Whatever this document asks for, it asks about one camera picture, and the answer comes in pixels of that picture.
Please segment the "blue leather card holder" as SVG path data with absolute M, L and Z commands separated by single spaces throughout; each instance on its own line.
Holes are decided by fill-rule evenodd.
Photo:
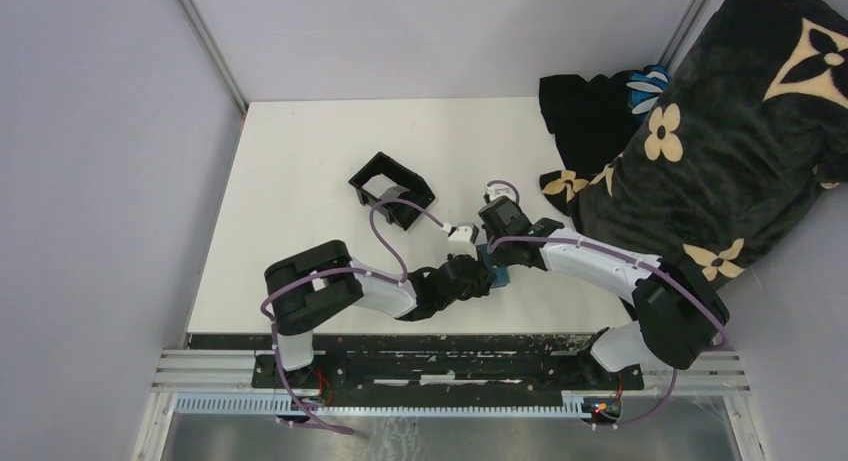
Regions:
M 486 244 L 478 244 L 476 246 L 476 249 L 479 258 L 482 260 L 488 271 L 493 276 L 490 289 L 494 290 L 506 287 L 510 283 L 510 276 L 508 274 L 507 269 L 505 267 L 498 267 L 493 264 Z

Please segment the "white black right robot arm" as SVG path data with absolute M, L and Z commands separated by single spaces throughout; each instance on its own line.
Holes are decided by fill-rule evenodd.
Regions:
M 602 389 L 618 372 L 656 361 L 685 370 L 726 341 L 729 311 L 693 261 L 628 251 L 563 223 L 531 222 L 519 204 L 498 197 L 478 212 L 497 266 L 521 265 L 577 277 L 630 305 L 630 323 L 593 336 L 577 363 L 580 381 Z

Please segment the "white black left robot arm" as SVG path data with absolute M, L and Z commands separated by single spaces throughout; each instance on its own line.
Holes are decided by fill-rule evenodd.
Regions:
M 456 301 L 490 293 L 495 273 L 480 255 L 449 255 L 439 267 L 423 267 L 405 280 L 350 256 L 340 240 L 278 261 L 264 272 L 267 298 L 260 311 L 274 327 L 276 373 L 291 387 L 307 385 L 315 372 L 313 332 L 349 307 L 417 322 Z

